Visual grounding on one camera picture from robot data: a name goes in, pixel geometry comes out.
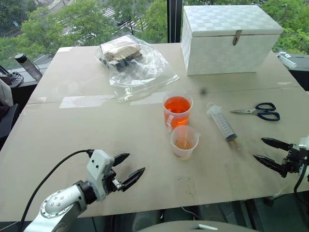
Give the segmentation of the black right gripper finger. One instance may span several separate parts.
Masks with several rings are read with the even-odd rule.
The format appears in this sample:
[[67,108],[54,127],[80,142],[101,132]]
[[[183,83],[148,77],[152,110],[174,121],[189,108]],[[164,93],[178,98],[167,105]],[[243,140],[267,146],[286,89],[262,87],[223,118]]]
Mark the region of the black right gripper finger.
[[272,160],[268,157],[265,157],[265,156],[260,156],[260,155],[256,155],[256,154],[253,154],[253,156],[257,161],[259,161],[264,166],[278,172],[281,177],[285,178],[287,176],[287,170],[286,170],[285,166],[278,164],[274,160]]
[[285,151],[289,151],[292,147],[291,144],[285,143],[283,141],[280,141],[280,140],[277,140],[277,139],[274,139],[274,138],[264,137],[264,138],[261,138],[261,140],[265,144],[267,144],[271,147],[274,147],[274,148],[277,148],[277,149],[282,149],[282,150],[285,150]]

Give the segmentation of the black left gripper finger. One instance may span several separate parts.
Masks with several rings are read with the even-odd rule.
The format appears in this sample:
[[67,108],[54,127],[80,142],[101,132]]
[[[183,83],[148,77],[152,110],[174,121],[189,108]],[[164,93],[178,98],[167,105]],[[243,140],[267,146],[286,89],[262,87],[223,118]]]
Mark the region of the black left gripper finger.
[[129,175],[128,179],[125,180],[122,183],[122,192],[125,192],[126,190],[128,190],[131,186],[133,186],[138,180],[139,178],[142,176],[142,174],[145,171],[145,167],[140,168],[138,170],[136,170],[135,172],[133,172],[132,174]]
[[117,156],[114,157],[114,163],[113,163],[113,167],[119,165],[120,163],[122,163],[130,154],[129,153],[122,153],[119,154]]

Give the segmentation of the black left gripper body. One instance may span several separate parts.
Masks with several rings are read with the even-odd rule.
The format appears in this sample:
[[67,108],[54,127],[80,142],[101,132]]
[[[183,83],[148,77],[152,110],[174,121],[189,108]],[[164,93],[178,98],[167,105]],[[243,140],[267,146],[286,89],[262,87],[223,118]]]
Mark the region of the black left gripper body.
[[125,192],[125,185],[118,181],[116,178],[116,172],[113,169],[107,171],[102,178],[103,189],[105,193],[112,193],[116,191]]

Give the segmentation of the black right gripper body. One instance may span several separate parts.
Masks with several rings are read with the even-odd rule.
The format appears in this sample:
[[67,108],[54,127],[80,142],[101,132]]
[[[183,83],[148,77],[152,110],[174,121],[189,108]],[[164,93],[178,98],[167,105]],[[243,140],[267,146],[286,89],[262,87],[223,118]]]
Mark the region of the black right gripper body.
[[303,166],[304,155],[299,150],[299,147],[294,144],[285,144],[282,148],[288,152],[286,158],[282,161],[283,173],[300,173],[300,169]]

